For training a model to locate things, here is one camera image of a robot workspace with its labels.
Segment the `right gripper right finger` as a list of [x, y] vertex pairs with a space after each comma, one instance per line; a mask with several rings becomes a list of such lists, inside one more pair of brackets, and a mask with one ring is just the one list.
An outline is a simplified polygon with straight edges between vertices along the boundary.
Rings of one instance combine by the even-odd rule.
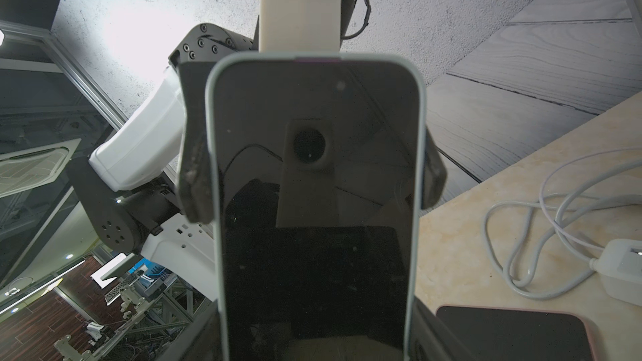
[[411, 308], [409, 360], [476, 360], [471, 351], [417, 297]]

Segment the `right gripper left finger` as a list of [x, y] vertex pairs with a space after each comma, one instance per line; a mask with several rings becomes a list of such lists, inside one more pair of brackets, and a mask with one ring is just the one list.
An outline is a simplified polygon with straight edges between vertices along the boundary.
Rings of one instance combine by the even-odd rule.
[[187, 326], [166, 351], [160, 361], [223, 360], [221, 321], [218, 301], [209, 304]]

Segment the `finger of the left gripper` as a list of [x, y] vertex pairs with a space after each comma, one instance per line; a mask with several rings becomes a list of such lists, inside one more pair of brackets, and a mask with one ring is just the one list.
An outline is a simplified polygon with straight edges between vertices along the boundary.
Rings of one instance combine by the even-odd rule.
[[447, 168], [428, 128], [426, 128], [421, 210], [429, 211], [436, 206], [442, 197], [446, 181]]
[[206, 86], [213, 62], [187, 62], [178, 66], [185, 107], [177, 197], [191, 223], [214, 220], [212, 168], [207, 148]]

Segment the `pink case phone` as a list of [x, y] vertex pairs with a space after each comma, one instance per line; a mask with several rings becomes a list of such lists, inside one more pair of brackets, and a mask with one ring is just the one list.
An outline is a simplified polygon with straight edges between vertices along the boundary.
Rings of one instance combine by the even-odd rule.
[[444, 305], [436, 317], [478, 360], [596, 360], [583, 319], [567, 313]]

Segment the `light green case phone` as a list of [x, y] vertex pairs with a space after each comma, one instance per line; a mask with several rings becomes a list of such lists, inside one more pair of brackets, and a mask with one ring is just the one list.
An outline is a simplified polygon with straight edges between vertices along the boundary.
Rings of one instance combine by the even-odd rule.
[[237, 54], [207, 80], [225, 360], [405, 360], [423, 92], [392, 55]]

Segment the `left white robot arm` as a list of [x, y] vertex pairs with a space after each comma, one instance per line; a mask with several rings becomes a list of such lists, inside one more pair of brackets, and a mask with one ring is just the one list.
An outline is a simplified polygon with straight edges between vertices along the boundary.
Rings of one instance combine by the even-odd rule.
[[175, 272], [211, 301], [218, 296], [212, 236], [212, 179], [206, 142], [205, 82], [213, 65], [254, 51], [246, 37], [211, 23], [193, 28], [169, 58], [164, 79], [114, 136], [68, 174], [100, 240], [126, 259], [105, 282], [147, 259]]

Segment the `white charger adapter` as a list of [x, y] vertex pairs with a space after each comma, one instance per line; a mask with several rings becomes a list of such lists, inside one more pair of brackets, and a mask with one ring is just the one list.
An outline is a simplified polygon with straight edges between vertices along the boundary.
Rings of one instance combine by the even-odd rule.
[[615, 239], [610, 241], [590, 268], [610, 297], [641, 306], [641, 241]]

